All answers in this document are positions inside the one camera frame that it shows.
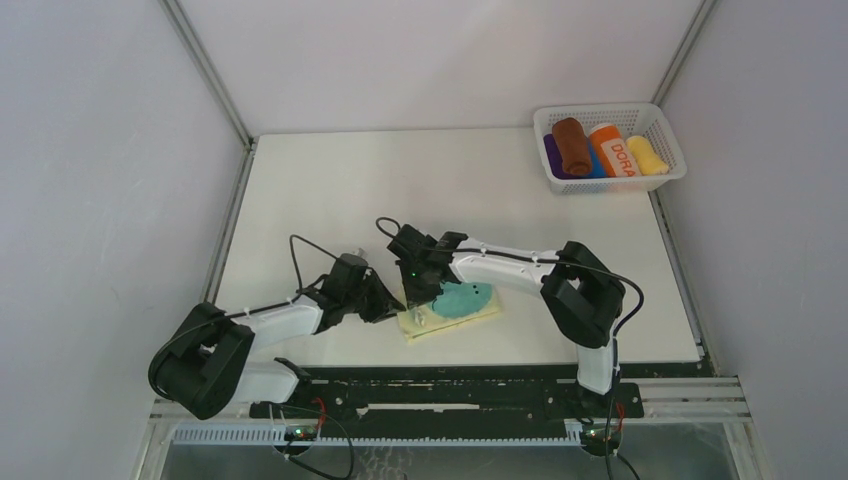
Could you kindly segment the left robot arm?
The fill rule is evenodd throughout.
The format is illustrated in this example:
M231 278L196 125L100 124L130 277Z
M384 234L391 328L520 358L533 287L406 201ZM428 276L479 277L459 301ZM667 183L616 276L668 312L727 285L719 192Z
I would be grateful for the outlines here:
M282 303L227 313L210 302L194 306L154 354L148 383L165 400L207 420L232 403L274 403L290 417L311 407L311 388L291 361L261 362L261 351L285 340L322 333L345 316L377 323L405 311L366 260L337 257L326 274Z

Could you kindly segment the brown towel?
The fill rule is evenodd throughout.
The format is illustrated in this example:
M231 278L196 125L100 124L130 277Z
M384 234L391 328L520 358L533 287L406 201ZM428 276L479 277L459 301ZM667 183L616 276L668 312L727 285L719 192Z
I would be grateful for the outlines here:
M576 118L564 118L552 126L551 135L560 158L558 171L567 177L587 177L593 162L582 124Z

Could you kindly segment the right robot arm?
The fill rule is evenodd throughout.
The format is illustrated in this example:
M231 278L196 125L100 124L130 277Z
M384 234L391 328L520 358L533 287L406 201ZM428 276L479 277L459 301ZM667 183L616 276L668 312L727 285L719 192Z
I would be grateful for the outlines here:
M530 251L493 246L465 233L434 238L409 224L391 235L389 251L400 270L407 303L430 305L449 284L489 284L539 298L559 332L577 347L579 406L605 415L618 400L617 334L627 287L644 303L635 283L611 272L584 244Z

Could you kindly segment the teal towel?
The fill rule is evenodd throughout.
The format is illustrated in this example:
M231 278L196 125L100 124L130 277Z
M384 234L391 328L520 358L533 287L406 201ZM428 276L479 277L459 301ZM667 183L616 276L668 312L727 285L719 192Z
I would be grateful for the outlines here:
M408 342L502 311L495 288L484 283L443 283L433 301L397 315L398 326Z

